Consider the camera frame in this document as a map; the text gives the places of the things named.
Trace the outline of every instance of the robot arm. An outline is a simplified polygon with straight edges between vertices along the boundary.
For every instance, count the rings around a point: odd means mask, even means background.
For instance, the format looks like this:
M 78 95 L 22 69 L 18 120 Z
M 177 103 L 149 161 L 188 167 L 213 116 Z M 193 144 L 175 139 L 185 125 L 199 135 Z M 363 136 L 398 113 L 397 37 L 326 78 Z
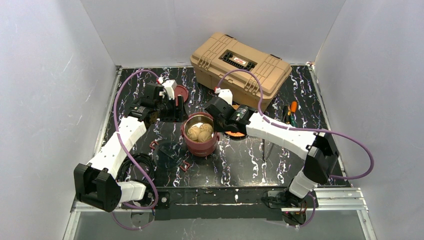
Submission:
M 265 204 L 272 202 L 273 208 L 299 207 L 305 196 L 318 184 L 328 182 L 329 176 L 337 163 L 339 152 L 333 137 L 327 133 L 309 131 L 292 131 L 271 125 L 275 123 L 291 127 L 274 119 L 266 122 L 256 109 L 240 105 L 237 110 L 231 106 L 232 95 L 222 89 L 205 107 L 214 118 L 217 132 L 240 132 L 252 137 L 259 137 L 284 147 L 305 161 L 304 167 L 291 181 L 288 190 L 275 196 L 262 198 Z
M 188 118 L 184 104 L 176 104 L 174 80 L 161 84 L 148 83 L 143 96 L 137 98 L 121 119 L 119 132 L 115 132 L 87 164 L 79 163 L 74 172 L 76 198 L 106 212 L 113 211 L 119 203 L 141 200 L 146 186 L 140 182 L 116 182 L 118 170 L 127 156 L 122 149 L 118 134 L 130 150 L 143 136 L 151 124 L 162 122 L 182 122 Z M 183 103 L 183 97 L 177 96 Z

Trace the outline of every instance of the toolbox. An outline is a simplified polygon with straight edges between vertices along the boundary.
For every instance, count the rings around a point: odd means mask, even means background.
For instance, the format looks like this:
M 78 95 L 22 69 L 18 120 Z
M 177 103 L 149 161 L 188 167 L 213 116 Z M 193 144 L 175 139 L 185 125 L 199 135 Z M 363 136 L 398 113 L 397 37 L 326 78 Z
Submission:
M 292 67 L 281 58 L 247 46 L 234 37 L 214 33 L 190 57 L 197 82 L 214 89 L 219 80 L 229 71 L 244 69 L 252 72 L 260 81 L 263 90 L 261 109 L 271 103 Z M 233 72 L 222 82 L 221 89 L 230 89 L 232 99 L 238 104 L 258 107 L 261 96 L 256 80 L 246 72 Z

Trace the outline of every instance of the pot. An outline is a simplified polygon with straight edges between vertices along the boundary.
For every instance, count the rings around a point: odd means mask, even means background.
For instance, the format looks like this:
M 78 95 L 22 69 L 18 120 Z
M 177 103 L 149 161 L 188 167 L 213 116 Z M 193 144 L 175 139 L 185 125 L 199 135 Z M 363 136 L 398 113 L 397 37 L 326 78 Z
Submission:
M 214 120 L 211 115 L 207 114 L 206 112 L 193 113 L 188 117 L 187 121 L 182 123 L 181 135 L 184 138 L 190 153 L 197 157 L 206 157 L 213 153 L 217 148 L 220 135 L 217 132 L 213 132 L 212 138 L 206 142 L 192 141 L 187 137 L 187 132 L 189 128 L 191 128 L 193 125 L 198 125 L 199 123 L 206 123 L 212 125 L 212 127 L 214 126 Z

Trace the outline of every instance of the orange handle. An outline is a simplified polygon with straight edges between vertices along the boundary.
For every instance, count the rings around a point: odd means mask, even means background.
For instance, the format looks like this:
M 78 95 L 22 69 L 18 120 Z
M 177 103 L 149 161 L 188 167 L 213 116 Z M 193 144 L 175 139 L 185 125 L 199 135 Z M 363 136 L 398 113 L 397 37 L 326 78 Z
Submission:
M 292 113 L 295 113 L 297 109 L 298 109 L 298 102 L 297 101 L 293 101 L 291 103 L 291 106 L 290 106 L 290 111 Z

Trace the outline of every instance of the white enclosure wall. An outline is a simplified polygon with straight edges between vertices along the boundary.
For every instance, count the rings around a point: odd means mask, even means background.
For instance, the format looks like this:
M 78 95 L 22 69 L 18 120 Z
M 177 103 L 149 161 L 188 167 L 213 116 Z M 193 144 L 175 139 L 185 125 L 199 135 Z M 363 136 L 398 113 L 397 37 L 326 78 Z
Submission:
M 353 184 L 379 239 L 423 239 L 423 39 L 423 1 L 348 0 L 316 60 L 331 127 L 374 154 Z M 338 147 L 348 175 L 368 168 L 362 149 Z
M 286 62 L 314 61 L 345 0 L 81 0 L 116 65 L 190 65 L 213 33 Z
M 62 239 L 115 65 L 79 0 L 2 0 L 0 18 L 0 239 Z

